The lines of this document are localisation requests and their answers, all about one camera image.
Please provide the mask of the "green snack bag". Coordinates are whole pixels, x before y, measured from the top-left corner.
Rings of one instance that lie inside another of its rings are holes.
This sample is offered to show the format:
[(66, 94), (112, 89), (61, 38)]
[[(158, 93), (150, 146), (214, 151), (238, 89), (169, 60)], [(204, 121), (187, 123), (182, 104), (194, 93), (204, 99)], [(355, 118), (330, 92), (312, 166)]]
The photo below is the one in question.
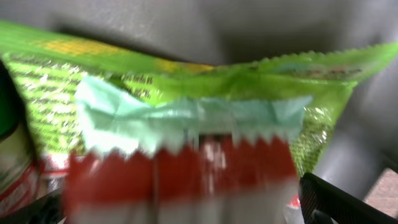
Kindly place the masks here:
[(391, 42), (211, 66), (1, 22), (1, 60), (25, 99), (39, 151), (83, 150), (74, 94), (81, 79), (91, 75), (153, 105), (182, 96), (281, 100), (310, 95), (303, 130), (290, 147), (299, 174), (314, 169), (354, 87), (386, 68), (396, 55), (397, 44)]

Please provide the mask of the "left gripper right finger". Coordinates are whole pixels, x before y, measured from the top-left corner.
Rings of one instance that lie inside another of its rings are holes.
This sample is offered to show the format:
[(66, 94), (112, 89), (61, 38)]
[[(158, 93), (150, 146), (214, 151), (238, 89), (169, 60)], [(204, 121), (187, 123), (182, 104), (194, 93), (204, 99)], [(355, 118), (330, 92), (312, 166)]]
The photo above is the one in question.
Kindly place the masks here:
[(397, 224), (397, 219), (312, 173), (301, 177), (298, 195), (305, 224)]

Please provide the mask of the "red stick packet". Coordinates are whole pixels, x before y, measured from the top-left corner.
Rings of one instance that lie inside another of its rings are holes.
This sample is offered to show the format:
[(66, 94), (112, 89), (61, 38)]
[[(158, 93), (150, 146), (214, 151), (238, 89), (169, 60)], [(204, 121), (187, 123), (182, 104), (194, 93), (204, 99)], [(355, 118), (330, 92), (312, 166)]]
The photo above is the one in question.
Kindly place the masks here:
[(283, 223), (298, 189), (286, 141), (213, 134), (153, 157), (71, 156), (63, 206), (68, 223)]

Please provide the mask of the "green lid spice jar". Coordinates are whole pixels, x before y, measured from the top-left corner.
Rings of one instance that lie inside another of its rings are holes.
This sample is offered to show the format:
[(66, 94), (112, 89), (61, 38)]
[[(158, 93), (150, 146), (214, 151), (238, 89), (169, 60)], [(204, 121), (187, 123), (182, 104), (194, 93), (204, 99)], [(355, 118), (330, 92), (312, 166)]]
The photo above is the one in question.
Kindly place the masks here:
[(22, 98), (1, 64), (1, 216), (37, 198), (39, 170)]

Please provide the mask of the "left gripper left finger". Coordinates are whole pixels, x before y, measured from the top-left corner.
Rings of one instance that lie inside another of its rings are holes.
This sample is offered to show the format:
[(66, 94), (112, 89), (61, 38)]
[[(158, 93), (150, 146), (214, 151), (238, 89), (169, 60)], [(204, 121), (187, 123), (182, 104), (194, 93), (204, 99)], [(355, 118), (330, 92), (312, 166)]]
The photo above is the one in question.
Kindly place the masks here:
[(62, 191), (57, 189), (1, 218), (1, 224), (58, 224), (63, 223), (64, 219)]

